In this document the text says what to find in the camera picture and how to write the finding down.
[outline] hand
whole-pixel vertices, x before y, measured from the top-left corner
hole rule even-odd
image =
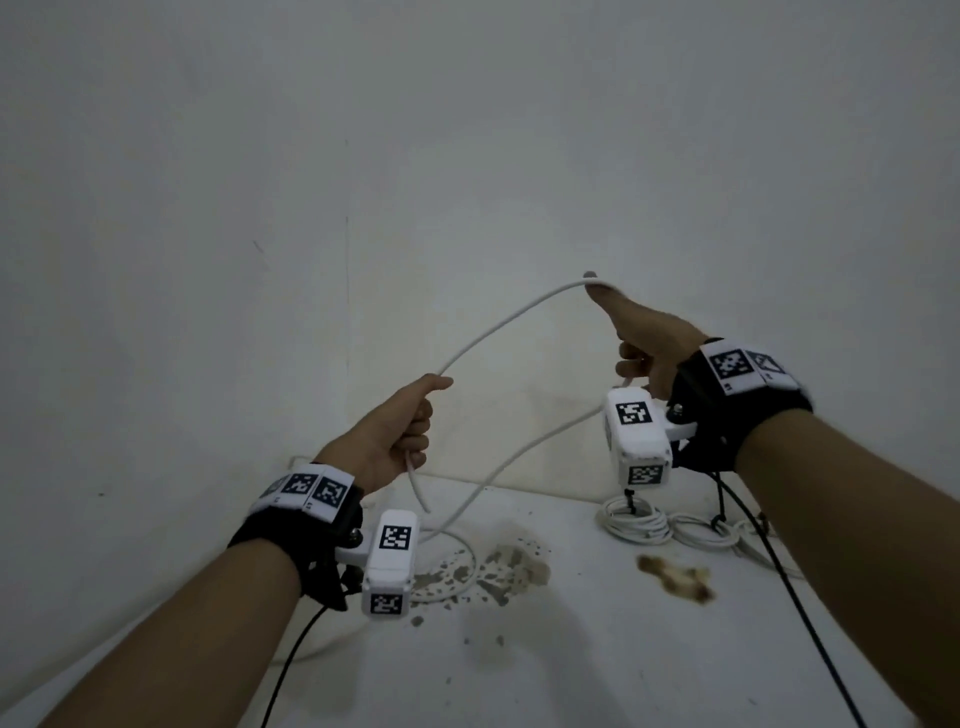
[[[408,452],[415,468],[426,462],[423,451],[430,444],[426,431],[433,414],[426,396],[452,384],[449,376],[423,375],[401,387],[313,461],[350,473],[353,484],[367,494],[386,488],[406,472]]]
[[[669,400],[677,365],[692,356],[708,337],[684,319],[647,308],[604,285],[589,285],[587,293],[603,308],[620,344],[616,365],[620,376],[650,377],[646,389],[658,400]]]

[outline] forearm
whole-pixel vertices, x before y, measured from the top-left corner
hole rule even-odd
[[[42,728],[233,728],[300,597],[290,558],[229,548],[134,629]]]
[[[811,586],[920,717],[960,716],[960,502],[814,416],[780,413],[736,470]]]

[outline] white table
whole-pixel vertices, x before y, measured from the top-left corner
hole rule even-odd
[[[424,481],[441,515],[472,489]],[[387,506],[417,510],[402,481],[376,510]],[[291,668],[270,725],[853,725],[775,573],[731,553],[618,541],[597,525],[596,511],[591,503],[489,489],[456,529],[481,558],[499,544],[540,545],[548,584],[502,607],[474,587],[469,602],[420,606],[399,621],[369,622],[355,603],[345,615],[327,613],[302,648],[322,651]],[[460,548],[445,537],[425,545],[418,572],[436,570]],[[717,598],[699,606],[668,595],[637,570],[640,552],[710,568]],[[809,587],[796,586],[868,724],[915,725]],[[304,600],[280,652],[313,607]],[[414,617],[422,617],[419,626]],[[259,725],[278,673],[268,671],[245,728]]]

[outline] black wrist strap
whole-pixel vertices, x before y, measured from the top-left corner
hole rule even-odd
[[[715,341],[721,339],[710,339],[708,344]],[[813,405],[801,389],[763,386],[730,395],[703,352],[697,351],[677,368],[667,403],[667,417],[672,422],[697,423],[697,433],[685,448],[674,444],[674,466],[701,473],[732,471],[747,435],[760,423],[790,409],[812,412]],[[677,411],[683,415],[674,415]]]
[[[334,523],[322,522],[300,510],[265,508],[251,514],[230,539],[227,548],[265,539],[279,546],[300,575],[300,593],[337,612],[347,610],[334,552],[344,546],[350,531],[363,523],[362,492],[350,488]]]

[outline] wrist strap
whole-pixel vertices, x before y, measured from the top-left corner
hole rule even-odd
[[[701,473],[732,471],[755,427],[789,409],[813,411],[801,384],[769,353],[727,339],[709,339],[677,368],[667,418],[697,423],[674,465]]]
[[[331,466],[299,466],[253,503],[227,548],[255,539],[276,544],[294,562],[302,595],[345,612],[334,550],[363,523],[363,492],[352,482],[352,475]]]

